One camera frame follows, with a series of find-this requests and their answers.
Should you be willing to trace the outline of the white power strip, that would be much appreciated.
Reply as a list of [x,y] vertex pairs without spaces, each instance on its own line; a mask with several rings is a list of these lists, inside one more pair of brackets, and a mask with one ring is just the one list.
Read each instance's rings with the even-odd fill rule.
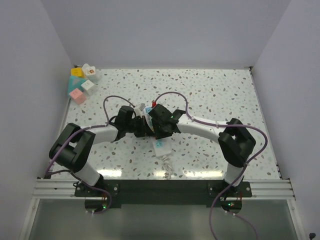
[[143,113],[145,116],[146,123],[154,135],[151,137],[152,139],[151,142],[155,151],[155,155],[157,158],[163,158],[164,156],[169,156],[172,152],[172,149],[171,149],[169,140],[167,138],[156,139],[154,127],[152,124],[152,118],[149,115],[149,112],[151,110],[152,110],[152,107],[145,107],[143,110]]

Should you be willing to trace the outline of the white cube plug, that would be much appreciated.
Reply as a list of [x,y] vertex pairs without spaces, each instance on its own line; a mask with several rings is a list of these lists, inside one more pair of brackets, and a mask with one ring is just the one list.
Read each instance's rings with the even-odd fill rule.
[[83,91],[89,96],[92,96],[97,92],[97,85],[92,81],[90,81],[89,79],[86,80],[84,83],[82,83],[81,87]]

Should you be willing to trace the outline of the pink cube plug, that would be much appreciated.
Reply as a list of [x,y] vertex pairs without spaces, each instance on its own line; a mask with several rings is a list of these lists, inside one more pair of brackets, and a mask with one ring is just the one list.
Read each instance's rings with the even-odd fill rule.
[[85,94],[78,88],[72,90],[69,96],[77,105],[81,105],[87,100]]

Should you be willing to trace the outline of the teal triangular socket block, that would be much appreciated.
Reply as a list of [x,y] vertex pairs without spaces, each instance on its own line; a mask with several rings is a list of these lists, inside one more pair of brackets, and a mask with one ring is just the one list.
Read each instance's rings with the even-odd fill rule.
[[82,88],[82,84],[86,81],[86,79],[71,75],[68,80],[68,89],[67,95],[70,96],[70,93],[75,90],[79,89],[80,91],[84,91]]

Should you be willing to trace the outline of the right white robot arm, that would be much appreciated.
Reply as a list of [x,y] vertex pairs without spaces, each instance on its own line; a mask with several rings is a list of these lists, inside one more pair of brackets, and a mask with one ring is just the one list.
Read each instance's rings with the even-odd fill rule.
[[146,113],[157,139],[168,138],[173,134],[191,134],[219,144],[223,157],[228,162],[223,192],[233,197],[241,190],[243,170],[256,140],[240,120],[232,118],[231,121],[219,122],[195,118],[180,109],[170,112],[161,104],[156,104]]

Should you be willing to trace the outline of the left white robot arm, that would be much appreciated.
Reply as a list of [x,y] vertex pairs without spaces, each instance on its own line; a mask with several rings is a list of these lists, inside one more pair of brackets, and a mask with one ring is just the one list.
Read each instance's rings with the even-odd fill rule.
[[127,133],[145,136],[144,108],[144,104],[134,108],[124,105],[113,118],[114,122],[102,125],[80,127],[74,123],[67,124],[49,151],[49,165],[57,163],[65,167],[86,183],[88,193],[99,196],[105,188],[104,177],[88,163],[92,146],[118,141]]

